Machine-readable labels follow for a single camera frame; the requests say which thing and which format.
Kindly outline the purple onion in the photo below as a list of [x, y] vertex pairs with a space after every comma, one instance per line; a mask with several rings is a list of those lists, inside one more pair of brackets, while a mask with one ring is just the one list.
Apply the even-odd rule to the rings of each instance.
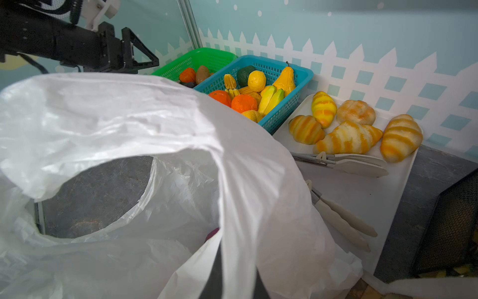
[[218, 233], [219, 231], [219, 227], [217, 227], [216, 229], [212, 230], [210, 233], [207, 234], [206, 238], [205, 238], [205, 242], [207, 242], [209, 239], [211, 239], [216, 233]]

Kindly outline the white plastic grocery bag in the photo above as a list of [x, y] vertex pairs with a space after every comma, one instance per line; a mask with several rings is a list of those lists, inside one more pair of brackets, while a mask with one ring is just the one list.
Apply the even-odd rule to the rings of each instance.
[[[152, 157], [139, 201], [74, 239], [26, 211], [78, 174]], [[211, 239], [208, 233], [219, 227]], [[1, 91], [1, 297], [197, 299], [222, 249], [222, 299], [332, 299], [362, 263], [312, 206], [290, 152], [208, 95], [151, 75], [38, 75]]]

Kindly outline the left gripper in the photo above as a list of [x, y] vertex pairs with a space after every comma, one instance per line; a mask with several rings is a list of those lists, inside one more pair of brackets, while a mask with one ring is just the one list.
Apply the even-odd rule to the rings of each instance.
[[[103, 22], [119, 11], [120, 1], [1, 1], [1, 66], [14, 69], [20, 57], [40, 72], [43, 57], [86, 72], [126, 72], [159, 66], [159, 59], [128, 27], [115, 36]], [[134, 49], [149, 61], [138, 62]]]

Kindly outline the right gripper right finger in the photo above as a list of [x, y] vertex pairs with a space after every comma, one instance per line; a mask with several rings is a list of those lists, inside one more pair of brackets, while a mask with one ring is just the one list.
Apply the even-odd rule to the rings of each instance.
[[255, 288], [253, 291], [253, 299], [270, 299], [269, 293], [264, 286], [260, 273], [256, 270]]

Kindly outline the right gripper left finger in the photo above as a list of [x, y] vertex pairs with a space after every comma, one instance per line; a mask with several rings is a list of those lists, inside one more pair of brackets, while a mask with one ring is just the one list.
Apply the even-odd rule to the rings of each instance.
[[210, 276], [199, 299], [221, 299], [223, 294], [222, 249], [219, 246]]

